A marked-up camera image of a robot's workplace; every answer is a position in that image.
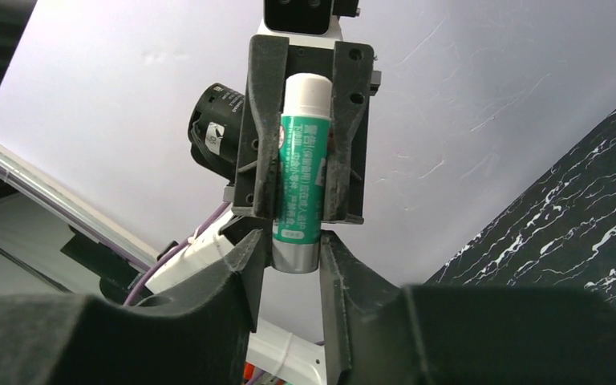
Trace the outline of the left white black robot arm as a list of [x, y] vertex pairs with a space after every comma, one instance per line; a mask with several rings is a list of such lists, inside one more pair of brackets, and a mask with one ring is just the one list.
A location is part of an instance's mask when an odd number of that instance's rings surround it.
[[187, 364], [214, 383], [236, 383], [257, 317], [267, 265], [291, 271], [271, 254], [270, 225], [289, 192], [289, 164], [280, 147], [290, 142], [281, 113], [291, 92], [326, 104], [326, 155], [316, 171], [321, 190], [319, 223], [363, 223], [369, 99], [376, 93], [371, 46], [337, 41], [332, 48], [293, 45], [288, 38], [251, 39], [247, 85], [238, 93], [220, 84], [197, 102], [188, 137], [192, 157], [227, 178], [233, 220], [224, 231], [238, 243], [221, 261], [141, 307], [167, 327]]

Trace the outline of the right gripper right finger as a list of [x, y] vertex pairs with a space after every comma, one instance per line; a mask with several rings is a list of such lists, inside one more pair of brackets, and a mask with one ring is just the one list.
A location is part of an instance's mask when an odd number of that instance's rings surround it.
[[325, 231], [329, 384], [616, 384], [616, 313], [556, 287], [395, 286]]

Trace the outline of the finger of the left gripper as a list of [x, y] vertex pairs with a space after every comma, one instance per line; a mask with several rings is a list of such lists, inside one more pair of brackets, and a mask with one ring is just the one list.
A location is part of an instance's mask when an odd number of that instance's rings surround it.
[[333, 148], [326, 170], [323, 220], [362, 222], [367, 129], [374, 51], [367, 44], [337, 42], [332, 66]]
[[250, 40], [248, 106], [258, 138], [253, 215], [274, 217], [280, 109], [289, 39], [257, 34]]

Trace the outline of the green white glue stick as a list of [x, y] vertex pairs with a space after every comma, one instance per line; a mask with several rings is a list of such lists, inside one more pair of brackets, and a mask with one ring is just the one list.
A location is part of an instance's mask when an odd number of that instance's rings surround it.
[[286, 80], [278, 144], [280, 198], [273, 222], [273, 266], [288, 274], [318, 268], [332, 82], [298, 73]]

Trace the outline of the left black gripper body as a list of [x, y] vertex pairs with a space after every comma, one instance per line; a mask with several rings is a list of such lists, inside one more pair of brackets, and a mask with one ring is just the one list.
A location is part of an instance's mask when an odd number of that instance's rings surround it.
[[304, 225], [363, 223], [375, 52], [251, 38], [233, 212]]

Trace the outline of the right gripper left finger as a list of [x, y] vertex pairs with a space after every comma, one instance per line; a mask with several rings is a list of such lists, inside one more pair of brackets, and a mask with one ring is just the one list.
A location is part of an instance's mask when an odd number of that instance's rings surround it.
[[137, 306], [0, 295], [0, 384], [239, 384], [257, 327], [265, 234]]

